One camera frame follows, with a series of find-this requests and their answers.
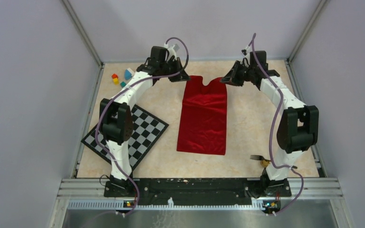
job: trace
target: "white wall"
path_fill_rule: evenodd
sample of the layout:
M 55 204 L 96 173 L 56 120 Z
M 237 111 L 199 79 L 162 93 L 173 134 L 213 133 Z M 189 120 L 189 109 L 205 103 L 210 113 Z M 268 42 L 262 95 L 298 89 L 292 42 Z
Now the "white wall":
M 320 110 L 326 170 L 339 178 L 355 227 L 365 227 L 365 1 L 331 1 L 294 70 L 305 101 Z
M 0 228 L 43 228 L 98 67 L 59 0 L 0 0 Z
M 104 62 L 142 61 L 171 36 L 192 59 L 237 59 L 257 32 L 257 49 L 286 58 L 319 0 L 71 0 Z

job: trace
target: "table top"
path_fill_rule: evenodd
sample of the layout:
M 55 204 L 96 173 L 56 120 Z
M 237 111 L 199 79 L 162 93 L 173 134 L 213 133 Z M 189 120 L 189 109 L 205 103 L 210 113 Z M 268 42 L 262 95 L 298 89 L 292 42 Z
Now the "table top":
M 268 63 L 269 69 L 278 71 L 283 82 L 292 90 L 284 61 L 271 60 Z M 121 90 L 120 85 L 113 83 L 111 75 L 118 74 L 120 81 L 123 81 L 125 69 L 136 69 L 140 64 L 105 65 L 89 130 L 98 122 L 100 101 L 114 96 Z M 212 79 L 225 76 L 233 64 L 234 61 L 190 62 L 186 72 L 189 75 L 202 76 L 204 85 L 207 85 Z M 228 100 L 226 154 L 221 156 L 178 152 L 177 137 L 185 84 L 185 82 L 170 83 L 167 79 L 161 79 L 136 103 L 164 120 L 169 127 L 135 169 L 134 177 L 259 177 L 263 168 L 259 161 L 250 160 L 250 155 L 257 154 L 269 158 L 269 131 L 276 111 L 272 102 L 250 82 L 245 83 L 243 87 L 226 85 Z M 278 143 L 274 139 L 273 150 L 275 151 L 277 147 Z M 304 152 L 295 165 L 304 177 L 318 177 L 311 149 Z M 109 175 L 110 172 L 111 165 L 85 146 L 77 177 L 97 178 L 103 174 Z

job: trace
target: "red cloth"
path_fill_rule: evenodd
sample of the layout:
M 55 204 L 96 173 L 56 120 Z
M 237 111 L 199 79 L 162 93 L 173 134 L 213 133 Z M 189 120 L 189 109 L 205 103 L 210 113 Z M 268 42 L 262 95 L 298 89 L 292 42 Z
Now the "red cloth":
M 227 91 L 220 78 L 209 85 L 191 76 L 185 86 L 177 151 L 224 155 L 226 153 Z

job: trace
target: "purple cable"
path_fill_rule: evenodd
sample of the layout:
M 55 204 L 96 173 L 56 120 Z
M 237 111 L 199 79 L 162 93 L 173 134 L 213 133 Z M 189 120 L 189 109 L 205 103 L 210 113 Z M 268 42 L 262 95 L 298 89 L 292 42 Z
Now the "purple cable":
M 257 58 L 257 55 L 255 54 L 255 47 L 254 47 L 254 40 L 255 40 L 255 36 L 257 34 L 254 33 L 254 35 L 252 35 L 252 40 L 250 42 L 250 45 L 251 45 L 251 48 L 252 48 L 252 54 L 254 56 L 254 59 L 255 61 L 257 62 L 258 66 L 260 66 L 260 70 L 262 71 L 262 73 L 265 75 L 265 77 L 273 84 L 273 86 L 278 90 L 279 94 L 280 94 L 280 101 L 279 101 L 279 104 L 278 104 L 278 107 L 276 108 L 276 112 L 275 112 L 275 115 L 273 116 L 273 120 L 272 120 L 272 125 L 271 125 L 271 130 L 269 132 L 269 156 L 270 156 L 270 160 L 271 160 L 271 163 L 273 165 L 273 167 L 275 169 L 282 169 L 282 168 L 289 168 L 292 170 L 292 172 L 294 174 L 297 174 L 300 179 L 301 179 L 301 186 L 300 186 L 300 191 L 298 192 L 298 194 L 296 195 L 296 197 L 289 203 L 287 204 L 284 208 L 282 208 L 279 212 L 275 213 L 276 215 L 279 214 L 279 213 L 282 213 L 283 211 L 285 211 L 294 201 L 296 201 L 301 192 L 303 191 L 303 187 L 304 187 L 304 179 L 303 179 L 303 176 L 296 172 L 293 168 L 291 168 L 291 166 L 289 165 L 280 165 L 280 166 L 277 166 L 275 164 L 275 161 L 273 159 L 273 154 L 272 154 L 272 138 L 273 138 L 273 129 L 275 128 L 275 123 L 276 123 L 276 118 L 278 117 L 278 114 L 279 114 L 279 110 L 280 108 L 282 107 L 282 104 L 283 104 L 283 93 L 282 91 L 280 90 L 280 88 L 278 88 L 278 85 L 269 77 L 269 75 L 267 74 L 267 72 L 264 70 L 264 68 L 261 67 L 261 63 L 259 62 L 258 58 Z
M 184 46 L 184 48 L 185 48 L 185 51 L 186 51 L 186 53 L 187 53 L 187 59 L 185 60 L 185 65 L 183 66 L 183 68 L 179 71 L 179 72 L 177 72 L 177 73 L 174 73 L 174 74 L 171 74 L 171 75 L 164 75 L 164 76 L 153 76 L 153 77 L 147 77 L 147 78 L 143 78 L 143 79 L 140 79 L 140 80 L 138 80 L 138 81 L 136 81 L 136 82 L 134 82 L 134 83 L 132 83 L 129 87 L 125 87 L 125 89 L 124 90 L 122 90 L 122 91 L 120 91 L 117 95 L 115 95 L 109 102 L 108 102 L 108 104 L 105 106 L 105 108 L 103 109 L 103 112 L 102 112 L 102 114 L 101 114 L 101 116 L 100 116 L 100 118 L 99 118 L 99 120 L 98 120 L 98 123 L 97 123 L 97 126 L 96 126 L 96 131 L 95 131 L 95 140 L 96 140 L 96 143 L 97 143 L 97 145 L 99 145 L 101 148 L 103 148 L 103 150 L 108 154 L 108 155 L 110 155 L 110 157 L 114 160 L 114 163 L 115 163 L 115 165 L 117 166 L 117 168 L 118 168 L 118 170 L 120 170 L 120 172 L 124 175 L 124 176 L 126 176 L 127 178 L 128 178 L 128 180 L 133 184 L 133 186 L 135 187 L 135 189 L 136 189 L 136 202 L 135 202 L 135 204 L 132 206 L 132 208 L 131 208 L 131 210 L 129 211 L 129 212 L 127 212 L 127 213 L 125 213 L 125 216 L 127 216 L 127 215 L 130 215 L 134 210 L 135 210 L 135 207 L 138 205 L 138 202 L 139 202 L 139 197 L 140 197 L 140 192 L 139 192 L 139 189 L 138 189 L 138 186 L 136 185 L 136 183 L 135 183 L 135 181 L 128 175 L 128 174 L 126 174 L 122 169 L 121 169 L 121 167 L 119 166 L 119 164 L 118 164 L 118 162 L 117 162 L 117 160 L 115 159 L 115 157 L 114 157 L 114 155 L 112 154 L 112 153 L 110 153 L 110 151 L 104 146 L 104 145 L 102 145 L 101 144 L 101 142 L 99 141 L 99 139 L 98 139 L 98 133 L 99 133 L 99 128 L 100 128 L 100 125 L 101 125 L 101 122 L 103 121 L 103 118 L 104 118 L 104 114 L 107 112 L 107 110 L 108 110 L 108 108 L 110 107 L 110 104 L 112 104 L 113 102 L 114 102 L 114 100 L 116 100 L 120 95 L 122 95 L 123 93 L 125 93 L 127 90 L 129 90 L 129 88 L 131 88 L 131 87 L 134 87 L 135 85 L 137 85 L 137 84 L 139 84 L 139 83 L 141 83 L 141 82 L 143 82 L 143 81 L 145 81 L 145 80 L 148 80 L 148 79 L 158 79 L 158 78 L 164 78 L 164 77 L 173 77 L 173 76 L 176 76 L 176 75 L 179 75 L 186 67 L 187 67 L 187 65 L 188 65 L 188 59 L 189 59 L 189 53 L 188 53 L 188 48 L 187 48 L 187 46 L 185 45 L 185 43 L 181 40 L 181 39 L 179 39 L 179 38 L 177 38 L 177 37 L 171 37 L 171 38 L 168 38 L 167 39 L 167 41 L 166 41 L 166 44 L 170 41 L 170 40 L 172 40 L 172 39 L 176 39 L 176 40 L 178 40 L 178 41 L 180 41 L 181 43 L 182 43 L 182 45 Z M 104 212 L 102 212 L 102 213 L 100 213 L 100 214 L 98 214 L 98 215 L 96 215 L 96 216 L 94 216 L 90 221 L 88 221 L 87 223 L 85 223 L 83 226 L 82 226 L 82 228 L 83 227 L 85 227 L 87 224 L 89 224 L 90 222 L 92 222 L 93 220 L 95 220 L 96 218 L 98 218 L 98 217 L 100 217 L 100 216 L 102 216 L 102 215 L 104 215 L 104 214 L 108 214 L 108 213 L 115 213 L 114 211 L 104 211 Z

